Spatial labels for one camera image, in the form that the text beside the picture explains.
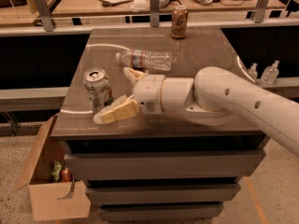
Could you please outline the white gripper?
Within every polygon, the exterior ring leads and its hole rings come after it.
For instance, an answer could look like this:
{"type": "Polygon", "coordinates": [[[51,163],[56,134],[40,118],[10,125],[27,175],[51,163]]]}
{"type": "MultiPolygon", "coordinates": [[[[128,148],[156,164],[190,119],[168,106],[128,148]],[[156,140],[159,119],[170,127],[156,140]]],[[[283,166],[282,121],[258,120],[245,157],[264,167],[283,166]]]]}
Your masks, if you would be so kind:
{"type": "Polygon", "coordinates": [[[141,109],[146,115],[161,115],[162,85],[164,75],[147,75],[130,67],[124,67],[123,73],[134,86],[133,95],[123,95],[111,105],[103,108],[93,116],[96,124],[108,124],[115,121],[130,119],[141,109]]]}

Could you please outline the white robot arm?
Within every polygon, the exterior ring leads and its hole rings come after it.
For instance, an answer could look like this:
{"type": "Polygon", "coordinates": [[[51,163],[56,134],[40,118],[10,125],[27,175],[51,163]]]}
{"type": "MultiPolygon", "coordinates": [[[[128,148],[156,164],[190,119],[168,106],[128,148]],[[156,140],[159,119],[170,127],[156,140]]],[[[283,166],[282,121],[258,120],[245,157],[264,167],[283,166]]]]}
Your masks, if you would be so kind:
{"type": "Polygon", "coordinates": [[[133,84],[133,94],[96,113],[95,123],[129,119],[139,112],[175,112],[193,123],[212,126],[235,114],[299,156],[299,104],[292,100],[214,66],[201,69],[194,78],[146,75],[132,68],[123,72],[133,84]]]}

